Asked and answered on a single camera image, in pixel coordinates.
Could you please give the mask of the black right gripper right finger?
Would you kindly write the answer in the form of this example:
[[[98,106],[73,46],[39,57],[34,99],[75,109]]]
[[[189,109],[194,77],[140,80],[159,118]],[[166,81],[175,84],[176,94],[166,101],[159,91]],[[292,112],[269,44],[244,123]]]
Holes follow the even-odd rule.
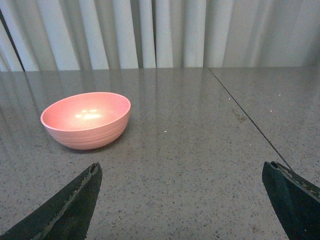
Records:
[[[282,164],[265,162],[262,182],[290,240],[320,238],[320,188]]]

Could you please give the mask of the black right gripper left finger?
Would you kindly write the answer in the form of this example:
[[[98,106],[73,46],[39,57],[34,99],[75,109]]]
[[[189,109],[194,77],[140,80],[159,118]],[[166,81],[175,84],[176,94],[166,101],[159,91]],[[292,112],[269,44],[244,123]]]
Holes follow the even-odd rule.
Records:
[[[102,176],[100,164],[93,163],[0,238],[84,240],[96,207]]]

